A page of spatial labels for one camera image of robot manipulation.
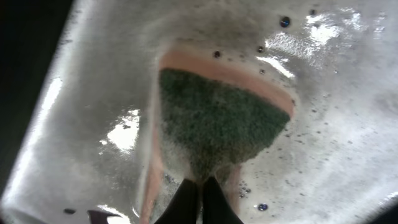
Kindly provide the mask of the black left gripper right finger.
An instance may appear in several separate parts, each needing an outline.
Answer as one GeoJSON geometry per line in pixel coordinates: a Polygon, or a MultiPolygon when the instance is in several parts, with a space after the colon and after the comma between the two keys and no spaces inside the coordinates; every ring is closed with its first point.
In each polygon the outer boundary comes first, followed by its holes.
{"type": "Polygon", "coordinates": [[[214,177],[203,184],[203,224],[243,224],[229,206],[214,177]]]}

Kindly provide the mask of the pink green sponge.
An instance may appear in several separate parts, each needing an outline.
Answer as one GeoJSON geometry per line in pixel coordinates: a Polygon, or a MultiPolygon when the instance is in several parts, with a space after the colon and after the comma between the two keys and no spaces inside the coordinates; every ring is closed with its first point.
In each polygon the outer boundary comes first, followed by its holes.
{"type": "Polygon", "coordinates": [[[197,220],[202,220],[203,184],[209,177],[218,181],[238,216],[233,191],[241,164],[272,146],[294,115],[295,103],[286,91],[220,57],[219,52],[205,58],[171,49],[159,59],[141,223],[152,222],[168,171],[197,184],[197,220]]]}

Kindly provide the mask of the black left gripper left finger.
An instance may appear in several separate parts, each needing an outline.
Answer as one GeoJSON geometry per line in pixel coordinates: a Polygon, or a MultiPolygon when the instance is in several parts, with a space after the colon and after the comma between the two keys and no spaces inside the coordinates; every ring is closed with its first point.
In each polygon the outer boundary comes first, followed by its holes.
{"type": "Polygon", "coordinates": [[[198,187],[184,179],[164,213],[155,224],[195,224],[198,211],[198,187]]]}

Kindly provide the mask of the black soapy water tray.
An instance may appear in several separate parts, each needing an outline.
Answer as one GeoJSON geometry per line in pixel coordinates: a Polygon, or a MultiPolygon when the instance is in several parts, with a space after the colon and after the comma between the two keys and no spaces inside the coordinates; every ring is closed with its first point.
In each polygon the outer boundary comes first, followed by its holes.
{"type": "Polygon", "coordinates": [[[293,96],[230,194],[245,223],[368,223],[397,204],[396,1],[76,1],[1,199],[9,223],[137,223],[157,63],[183,41],[293,96]]]}

